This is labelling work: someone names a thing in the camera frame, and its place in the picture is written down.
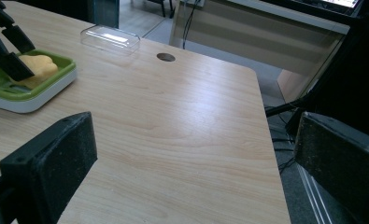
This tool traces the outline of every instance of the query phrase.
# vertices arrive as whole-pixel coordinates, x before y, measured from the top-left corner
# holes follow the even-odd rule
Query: yellow food item
[[[34,73],[34,76],[19,82],[13,79],[11,81],[16,85],[25,86],[31,90],[58,71],[58,66],[47,55],[21,55],[19,59]]]

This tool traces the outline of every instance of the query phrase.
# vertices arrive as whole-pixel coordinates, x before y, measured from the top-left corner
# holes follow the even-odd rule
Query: light wood tabletop
[[[147,39],[114,55],[80,43],[90,23],[5,4],[37,49],[74,59],[78,77],[35,112],[0,109],[0,160],[92,113],[98,160],[59,223],[290,223],[254,71]]]

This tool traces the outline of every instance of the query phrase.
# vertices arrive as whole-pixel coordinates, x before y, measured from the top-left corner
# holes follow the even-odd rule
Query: gray floor
[[[165,7],[167,17],[163,18],[158,25],[142,36],[146,39],[167,45],[169,43],[173,19],[168,17],[169,11],[167,1],[165,1]],[[162,15],[160,11],[155,11],[155,9],[152,10],[152,13]],[[121,18],[120,24],[123,26],[127,25],[125,19]],[[201,53],[227,62],[241,64],[253,69],[259,80],[265,108],[268,106],[285,104],[279,86],[277,85],[277,77],[281,72],[280,68],[236,56],[218,49],[212,49],[207,46],[192,43],[191,41],[186,42],[186,50]],[[274,142],[278,164],[284,164],[293,156],[292,151],[287,149],[294,148],[292,139],[295,139],[295,136],[290,136],[285,129],[285,125],[290,120],[291,115],[292,112],[288,111],[268,118],[268,124],[272,140]],[[353,223],[351,218],[348,217],[348,213],[340,206],[340,204],[337,203],[319,185],[317,185],[316,188],[318,190],[318,194],[320,194],[319,198],[321,199],[321,203],[315,202],[315,200],[310,200],[303,178],[300,177],[300,169],[301,167],[294,163],[290,167],[284,169],[281,173],[281,180],[291,216],[291,223]]]

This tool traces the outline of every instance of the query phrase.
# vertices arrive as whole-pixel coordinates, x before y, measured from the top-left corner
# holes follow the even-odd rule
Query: floor
[[[164,18],[162,17],[161,6],[158,4],[147,0],[121,0],[120,29],[140,35],[146,39],[168,44],[173,19],[170,19],[168,16],[170,9],[167,0],[165,1],[165,9],[166,17]],[[133,20],[138,18],[143,18],[141,19],[143,21],[154,20],[155,15],[159,17],[159,20],[155,20],[147,27],[141,26],[138,29],[139,27],[136,27],[136,23],[133,22]],[[281,72],[280,68],[218,49],[198,45],[190,41],[186,43],[186,50],[252,68],[258,76],[265,108],[285,104],[277,85],[277,77]],[[291,216],[291,223],[353,223],[348,213],[321,186],[317,183],[306,184],[307,181],[312,182],[312,177],[301,166],[292,162],[287,163],[293,157],[292,150],[295,139],[295,136],[288,134],[285,129],[291,115],[292,112],[288,111],[268,118],[277,163],[279,168],[284,168],[280,171],[281,180]]]

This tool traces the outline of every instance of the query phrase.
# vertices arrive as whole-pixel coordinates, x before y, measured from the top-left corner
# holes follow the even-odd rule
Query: clear plastic container
[[[130,55],[140,45],[140,36],[104,25],[94,25],[81,32],[81,43],[114,54]]]

